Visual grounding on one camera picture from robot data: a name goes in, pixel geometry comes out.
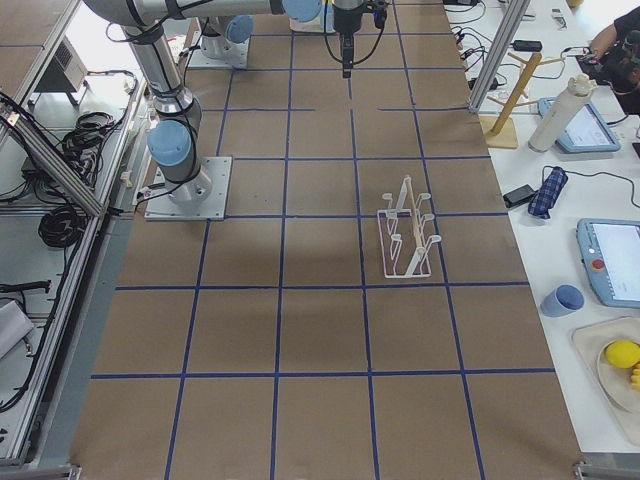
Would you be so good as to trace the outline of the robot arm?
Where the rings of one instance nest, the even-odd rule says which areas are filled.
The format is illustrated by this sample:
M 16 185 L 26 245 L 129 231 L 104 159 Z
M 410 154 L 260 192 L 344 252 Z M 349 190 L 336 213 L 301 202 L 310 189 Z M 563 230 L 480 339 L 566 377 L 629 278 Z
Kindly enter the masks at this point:
M 173 60 L 163 23 L 188 18 L 225 20 L 242 15 L 286 14 L 300 22 L 314 19 L 322 1 L 88 1 L 91 11 L 120 26 L 154 95 L 159 124 L 147 137 L 152 158 L 175 203 L 193 203 L 211 191 L 196 144 L 201 107 Z
M 206 58 L 223 60 L 239 58 L 248 50 L 254 29 L 250 15 L 199 17 L 201 50 Z

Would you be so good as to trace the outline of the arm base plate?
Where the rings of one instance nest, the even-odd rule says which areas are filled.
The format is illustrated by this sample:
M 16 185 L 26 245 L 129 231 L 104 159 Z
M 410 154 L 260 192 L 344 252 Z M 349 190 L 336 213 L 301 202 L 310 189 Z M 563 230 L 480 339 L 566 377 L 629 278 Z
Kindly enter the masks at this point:
M 202 157 L 199 174 L 171 194 L 161 188 L 145 203 L 147 221 L 221 221 L 225 216 L 232 158 Z
M 225 37 L 203 36 L 192 52 L 189 68 L 195 70 L 229 70 L 247 68 L 250 40 L 234 43 Z

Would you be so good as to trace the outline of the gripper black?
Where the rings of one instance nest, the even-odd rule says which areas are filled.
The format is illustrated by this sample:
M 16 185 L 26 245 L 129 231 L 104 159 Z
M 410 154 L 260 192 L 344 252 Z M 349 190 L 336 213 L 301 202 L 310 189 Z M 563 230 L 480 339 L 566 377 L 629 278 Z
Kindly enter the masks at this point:
M 340 34 L 342 77 L 349 79 L 353 69 L 353 34 L 362 25 L 364 0 L 333 0 L 334 30 Z

